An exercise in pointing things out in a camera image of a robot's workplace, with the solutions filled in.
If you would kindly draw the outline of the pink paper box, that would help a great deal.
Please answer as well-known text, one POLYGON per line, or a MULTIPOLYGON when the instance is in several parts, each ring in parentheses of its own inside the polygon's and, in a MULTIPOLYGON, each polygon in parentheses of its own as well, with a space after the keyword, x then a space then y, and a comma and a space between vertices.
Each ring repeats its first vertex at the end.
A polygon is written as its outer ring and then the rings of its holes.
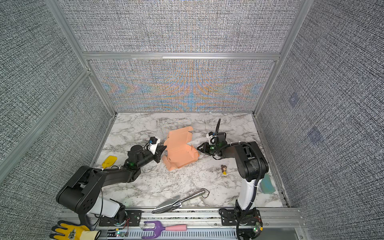
POLYGON ((162 157, 168 171, 180 169, 198 160, 200 154, 197 149, 189 145, 193 130, 193 127, 189 126, 168 133, 164 143, 167 155, 162 157))

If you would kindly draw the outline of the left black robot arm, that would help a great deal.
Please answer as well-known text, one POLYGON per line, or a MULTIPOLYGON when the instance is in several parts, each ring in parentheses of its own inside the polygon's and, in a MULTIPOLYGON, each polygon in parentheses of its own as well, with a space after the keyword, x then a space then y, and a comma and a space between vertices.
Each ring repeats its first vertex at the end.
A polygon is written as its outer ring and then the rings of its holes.
POLYGON ((151 137, 145 146, 135 145, 128 151, 128 158, 120 167, 97 169, 81 166, 56 196, 60 205, 78 214, 80 222, 91 227, 87 214, 109 219, 121 226, 128 220, 126 207, 117 201, 100 196, 102 188, 120 183, 132 183, 141 174, 141 168, 155 161, 159 163, 166 146, 161 140, 151 137))

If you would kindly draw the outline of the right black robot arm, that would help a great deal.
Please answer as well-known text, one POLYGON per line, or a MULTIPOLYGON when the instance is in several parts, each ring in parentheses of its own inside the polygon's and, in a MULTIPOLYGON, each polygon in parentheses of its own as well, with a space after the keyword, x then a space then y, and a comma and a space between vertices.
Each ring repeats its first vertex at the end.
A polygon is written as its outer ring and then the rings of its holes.
POLYGON ((242 178, 241 192, 233 210, 220 209, 224 226, 263 226, 260 211, 252 208, 256 199, 257 188, 269 171, 269 165, 256 142, 227 143, 226 133, 208 134, 208 141, 198 146, 197 150, 215 160, 234 158, 242 178))

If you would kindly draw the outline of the small brown yellow figurine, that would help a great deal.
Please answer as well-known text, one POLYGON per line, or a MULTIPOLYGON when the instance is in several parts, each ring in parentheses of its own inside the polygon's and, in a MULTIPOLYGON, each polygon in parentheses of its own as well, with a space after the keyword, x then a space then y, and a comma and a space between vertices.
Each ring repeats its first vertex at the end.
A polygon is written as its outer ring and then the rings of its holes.
POLYGON ((222 174, 223 174, 224 176, 226 176, 226 175, 227 175, 227 166, 225 166, 225 165, 221 165, 221 171, 222 171, 222 174))

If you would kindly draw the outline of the metal garden trowel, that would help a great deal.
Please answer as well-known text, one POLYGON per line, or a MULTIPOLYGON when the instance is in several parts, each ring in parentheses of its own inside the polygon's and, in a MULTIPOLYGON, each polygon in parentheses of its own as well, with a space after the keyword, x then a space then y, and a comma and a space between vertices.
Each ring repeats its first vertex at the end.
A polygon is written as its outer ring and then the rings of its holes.
POLYGON ((156 206, 152 210, 152 214, 162 214, 162 213, 172 212, 176 209, 181 208, 184 202, 189 201, 189 200, 194 199, 194 198, 197 198, 197 197, 202 197, 204 194, 207 194, 207 197, 208 197, 210 194, 210 191, 205 189, 205 188, 202 188, 202 189, 186 196, 185 198, 181 198, 180 195, 174 196, 174 197, 164 201, 163 203, 159 204, 158 206, 156 206))

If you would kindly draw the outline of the teal sponge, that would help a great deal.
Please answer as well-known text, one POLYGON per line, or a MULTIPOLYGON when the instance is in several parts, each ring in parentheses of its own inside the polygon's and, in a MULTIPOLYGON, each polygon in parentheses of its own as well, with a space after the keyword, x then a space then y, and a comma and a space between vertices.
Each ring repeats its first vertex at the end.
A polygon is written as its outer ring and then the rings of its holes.
POLYGON ((261 189, 264 194, 273 194, 276 189, 272 184, 271 179, 264 178, 261 182, 261 189))

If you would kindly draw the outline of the purple pink hand rake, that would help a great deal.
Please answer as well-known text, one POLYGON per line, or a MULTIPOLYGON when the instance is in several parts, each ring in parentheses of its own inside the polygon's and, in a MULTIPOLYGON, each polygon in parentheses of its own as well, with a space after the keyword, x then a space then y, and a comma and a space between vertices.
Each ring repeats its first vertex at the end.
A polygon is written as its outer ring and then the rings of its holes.
POLYGON ((161 236, 162 232, 185 232, 187 231, 187 225, 174 225, 174 226, 164 226, 160 221, 144 221, 144 224, 154 224, 153 228, 143 229, 144 232, 153 232, 151 236, 143 236, 143 240, 156 239, 161 236))

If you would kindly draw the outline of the yellow black work glove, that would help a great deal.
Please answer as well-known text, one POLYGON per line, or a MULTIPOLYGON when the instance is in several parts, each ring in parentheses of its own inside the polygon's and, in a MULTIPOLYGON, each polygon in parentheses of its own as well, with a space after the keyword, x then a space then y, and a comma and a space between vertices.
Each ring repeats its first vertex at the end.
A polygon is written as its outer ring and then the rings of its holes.
POLYGON ((53 240, 98 240, 102 231, 91 231, 85 225, 77 225, 68 221, 60 220, 52 227, 53 240))

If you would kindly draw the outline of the yellow handled tool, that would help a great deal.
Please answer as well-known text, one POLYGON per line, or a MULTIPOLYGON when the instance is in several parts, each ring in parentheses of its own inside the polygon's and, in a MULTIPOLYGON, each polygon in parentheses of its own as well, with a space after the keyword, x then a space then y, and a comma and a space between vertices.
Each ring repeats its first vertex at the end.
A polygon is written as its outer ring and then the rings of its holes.
POLYGON ((115 162, 117 161, 117 157, 116 156, 108 156, 104 162, 102 163, 102 169, 106 169, 106 168, 109 168, 109 167, 112 167, 115 162))

